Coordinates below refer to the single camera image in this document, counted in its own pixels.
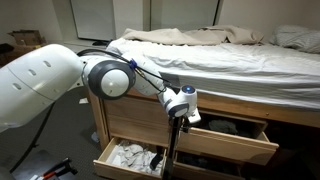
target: drawer front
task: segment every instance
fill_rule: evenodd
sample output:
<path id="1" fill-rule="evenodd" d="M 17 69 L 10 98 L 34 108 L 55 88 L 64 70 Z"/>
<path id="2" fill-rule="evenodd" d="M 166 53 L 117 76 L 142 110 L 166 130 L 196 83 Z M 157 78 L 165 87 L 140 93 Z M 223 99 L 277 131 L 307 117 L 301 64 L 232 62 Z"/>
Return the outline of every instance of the drawer front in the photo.
<path id="1" fill-rule="evenodd" d="M 266 165 L 278 147 L 267 139 L 248 139 L 197 128 L 192 128 L 189 133 L 180 132 L 177 143 L 179 151 L 205 153 L 259 165 Z"/>
<path id="2" fill-rule="evenodd" d="M 108 157 L 111 155 L 113 148 L 119 144 L 120 138 L 113 138 L 106 149 L 103 151 L 101 156 L 98 160 L 94 160 L 94 168 L 96 173 L 99 176 L 111 178 L 111 179 L 119 179 L 119 180 L 134 180 L 134 179 L 161 179 L 161 176 L 152 175 L 148 173 L 143 173 L 135 170 L 131 170 L 128 168 L 116 166 L 110 163 L 107 163 Z"/>
<path id="3" fill-rule="evenodd" d="M 168 124 L 152 124 L 111 115 L 107 116 L 107 119 L 111 136 L 168 147 Z"/>
<path id="4" fill-rule="evenodd" d="M 187 180 L 244 180 L 244 178 L 238 176 L 210 171 L 179 162 L 174 162 L 173 164 L 173 176 Z"/>
<path id="5" fill-rule="evenodd" d="M 158 102 L 123 97 L 116 101 L 105 101 L 105 104 L 108 115 L 168 125 L 168 115 Z"/>

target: white bed sheet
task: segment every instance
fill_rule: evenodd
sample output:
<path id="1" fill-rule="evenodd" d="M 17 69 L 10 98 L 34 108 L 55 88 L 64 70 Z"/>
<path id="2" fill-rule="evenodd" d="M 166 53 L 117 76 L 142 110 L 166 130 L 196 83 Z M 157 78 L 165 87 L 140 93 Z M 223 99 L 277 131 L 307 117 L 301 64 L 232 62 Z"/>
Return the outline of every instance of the white bed sheet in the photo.
<path id="1" fill-rule="evenodd" d="M 199 92 L 240 100 L 320 109 L 320 55 L 278 46 L 167 46 L 118 39 L 107 48 L 137 52 L 162 74 Z"/>

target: floor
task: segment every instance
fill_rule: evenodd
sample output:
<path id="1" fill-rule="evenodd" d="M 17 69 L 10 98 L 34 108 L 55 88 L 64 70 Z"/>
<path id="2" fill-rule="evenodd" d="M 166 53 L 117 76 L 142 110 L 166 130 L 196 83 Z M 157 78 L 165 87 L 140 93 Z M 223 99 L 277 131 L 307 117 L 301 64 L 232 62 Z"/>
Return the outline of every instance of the floor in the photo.
<path id="1" fill-rule="evenodd" d="M 57 162 L 69 157 L 72 165 L 78 170 L 75 179 L 102 180 L 103 178 L 95 174 L 93 167 L 93 160 L 99 158 L 101 149 L 99 143 L 91 138 L 95 132 L 91 106 L 79 104 L 79 100 L 84 97 L 84 88 L 76 88 L 56 102 L 38 140 L 38 146 L 29 157 L 43 150 Z M 27 125 L 0 134 L 0 167 L 11 169 L 14 166 L 31 143 L 46 111 Z"/>

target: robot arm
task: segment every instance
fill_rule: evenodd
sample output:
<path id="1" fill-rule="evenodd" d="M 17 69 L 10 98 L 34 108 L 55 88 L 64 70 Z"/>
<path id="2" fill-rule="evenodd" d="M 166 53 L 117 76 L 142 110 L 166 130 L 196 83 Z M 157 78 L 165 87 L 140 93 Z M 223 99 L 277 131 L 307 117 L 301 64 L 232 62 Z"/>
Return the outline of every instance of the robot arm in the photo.
<path id="1" fill-rule="evenodd" d="M 0 132 L 28 123 L 68 91 L 79 77 L 103 99 L 119 99 L 134 87 L 146 96 L 157 94 L 169 116 L 190 116 L 196 111 L 196 90 L 184 86 L 176 94 L 165 87 L 156 66 L 142 55 L 119 56 L 110 52 L 107 54 L 111 56 L 88 55 L 90 52 L 76 55 L 64 46 L 48 45 L 2 67 Z"/>

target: wooden drawer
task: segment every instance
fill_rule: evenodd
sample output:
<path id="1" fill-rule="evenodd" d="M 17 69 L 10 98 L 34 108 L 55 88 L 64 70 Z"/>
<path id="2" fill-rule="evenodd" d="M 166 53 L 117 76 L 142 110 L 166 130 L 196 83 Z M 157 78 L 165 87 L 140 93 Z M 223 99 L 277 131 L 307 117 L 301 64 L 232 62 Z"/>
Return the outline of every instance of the wooden drawer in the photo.
<path id="1" fill-rule="evenodd" d="M 96 173 L 99 176 L 111 178 L 111 179 L 119 179 L 119 180 L 130 180 L 130 179 L 161 179 L 164 172 L 164 165 L 165 165 L 165 154 L 162 162 L 162 169 L 160 175 L 156 174 L 149 174 L 145 172 L 140 172 L 137 170 L 132 170 L 125 167 L 120 167 L 117 165 L 112 164 L 112 158 L 115 157 L 115 152 L 113 151 L 114 148 L 121 142 L 121 138 L 113 138 L 106 149 L 103 151 L 101 156 L 98 160 L 94 160 L 94 167 Z M 148 150 L 151 152 L 156 152 L 155 146 L 148 145 Z"/>
<path id="2" fill-rule="evenodd" d="M 168 115 L 159 102 L 123 97 L 105 101 L 108 115 L 136 119 L 149 124 L 168 125 Z"/>
<path id="3" fill-rule="evenodd" d="M 169 126 L 119 116 L 107 116 L 111 136 L 168 147 Z"/>
<path id="4" fill-rule="evenodd" d="M 190 165 L 190 163 L 187 164 L 185 162 L 182 162 L 181 157 L 179 156 L 183 154 L 186 153 L 176 153 L 176 157 L 173 162 L 174 177 L 187 180 L 244 180 L 244 178 L 240 177 L 240 169 L 236 165 L 232 165 L 230 163 L 221 163 L 218 161 L 211 161 L 210 165 L 208 164 L 208 166 L 211 166 L 212 169 L 209 170 L 205 169 L 204 167 L 196 167 L 194 166 L 195 163 L 193 163 L 193 165 Z"/>
<path id="5" fill-rule="evenodd" d="M 209 114 L 209 117 L 211 116 L 222 117 L 213 113 Z M 180 132 L 176 149 L 199 155 L 208 154 L 236 161 L 266 165 L 279 147 L 278 144 L 271 143 L 263 132 L 266 122 L 246 118 L 233 120 L 252 123 L 253 138 L 192 127 L 187 133 Z"/>

